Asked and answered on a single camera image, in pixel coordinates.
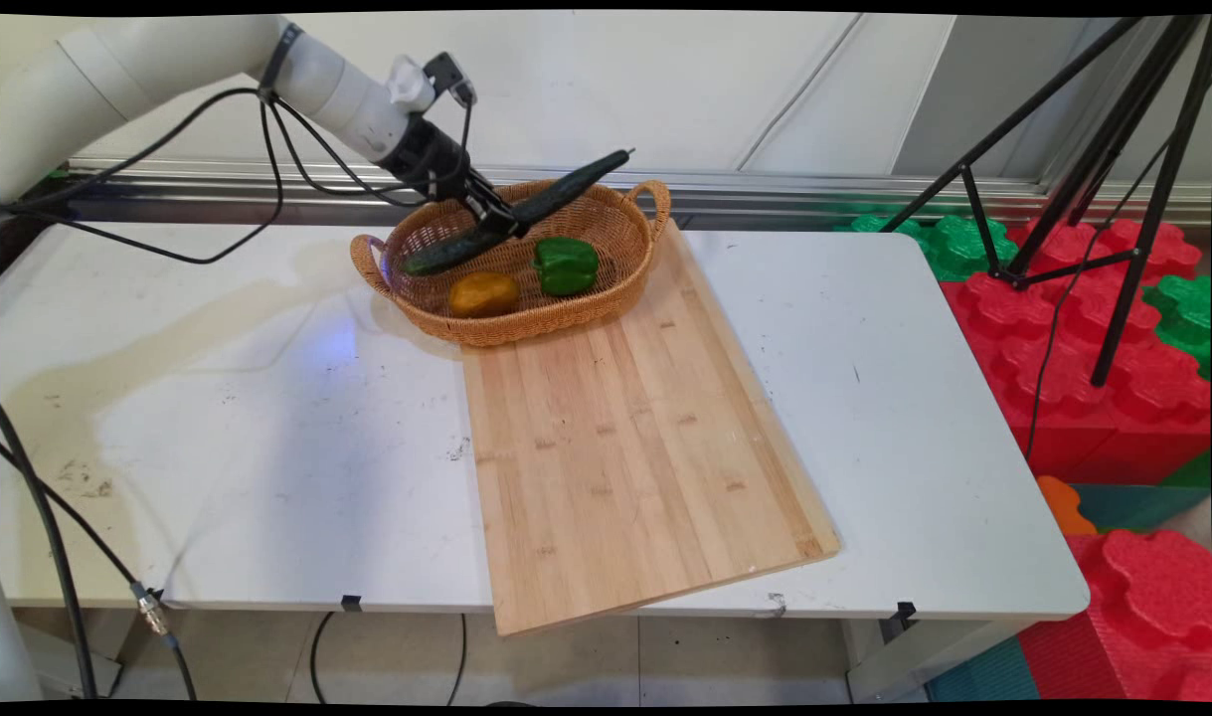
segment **white table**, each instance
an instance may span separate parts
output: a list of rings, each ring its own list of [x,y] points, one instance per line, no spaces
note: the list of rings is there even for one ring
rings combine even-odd
[[[190,254],[246,230],[105,225]],[[55,227],[0,280],[1,402],[39,475],[173,606],[491,608],[459,351],[360,280],[355,233],[387,231],[270,227],[191,267]],[[686,236],[844,546],[639,614],[875,619],[914,602],[914,629],[854,645],[865,701],[1087,606],[909,236]],[[36,510],[0,465],[5,594],[58,606]],[[58,520],[82,602],[131,606]]]

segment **wicker basket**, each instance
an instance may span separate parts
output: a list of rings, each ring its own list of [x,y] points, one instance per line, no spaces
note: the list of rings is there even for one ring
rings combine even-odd
[[[509,204],[522,201],[550,185],[550,181],[518,183],[498,189]],[[656,222],[651,225],[638,208],[641,191],[654,195]],[[659,181],[633,187],[628,195],[593,185],[560,212],[536,224],[524,239],[510,239],[461,267],[435,276],[408,276],[396,270],[412,251],[451,239],[473,227],[473,216],[457,201],[416,210],[389,235],[354,236],[354,267],[379,294],[398,304],[421,331],[467,345],[498,345],[530,336],[585,323],[631,305],[641,294],[654,258],[654,241],[663,235],[673,199]],[[534,245],[547,236],[571,236],[587,241],[600,254],[596,282],[587,293],[570,298],[539,291],[539,277],[530,263]],[[379,251],[379,267],[371,250]],[[514,277],[522,290],[513,314],[491,319],[457,319],[446,304],[452,282],[473,271],[497,271]]]

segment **floor tile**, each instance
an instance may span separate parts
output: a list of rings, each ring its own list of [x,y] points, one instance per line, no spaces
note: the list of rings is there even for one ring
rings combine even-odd
[[[636,706],[638,694],[635,617],[600,617],[501,638],[491,614],[468,615],[458,706]]]
[[[642,706],[848,703],[834,619],[641,619]]]
[[[281,703],[315,614],[168,612],[201,701]],[[133,626],[112,698],[185,698],[173,653],[145,625]]]
[[[322,614],[309,630],[288,703],[318,703],[309,649]],[[327,703],[441,706],[459,666],[459,614],[338,612],[319,637],[319,689]]]

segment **yellow potato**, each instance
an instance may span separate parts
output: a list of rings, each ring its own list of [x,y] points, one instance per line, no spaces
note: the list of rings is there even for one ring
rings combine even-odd
[[[452,316],[459,319],[486,319],[502,316],[518,308],[518,281],[510,276],[493,271],[478,271],[468,274],[459,281],[452,282],[451,304]]]

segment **basket handle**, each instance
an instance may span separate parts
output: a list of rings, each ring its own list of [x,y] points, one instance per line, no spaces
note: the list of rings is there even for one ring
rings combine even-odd
[[[654,228],[651,230],[651,241],[657,241],[659,236],[663,236],[668,217],[673,213],[673,194],[668,191],[668,185],[661,181],[642,181],[634,185],[631,191],[628,191],[625,199],[636,204],[636,197],[641,191],[650,191],[651,196],[654,196]]]
[[[362,274],[368,286],[375,288],[378,294],[390,298],[389,285],[384,281],[384,274],[379,273],[379,267],[375,263],[375,258],[371,257],[371,250],[373,248],[384,251],[384,242],[377,239],[377,236],[360,233],[359,236],[354,236],[354,241],[350,241],[350,258],[354,259],[354,268]]]

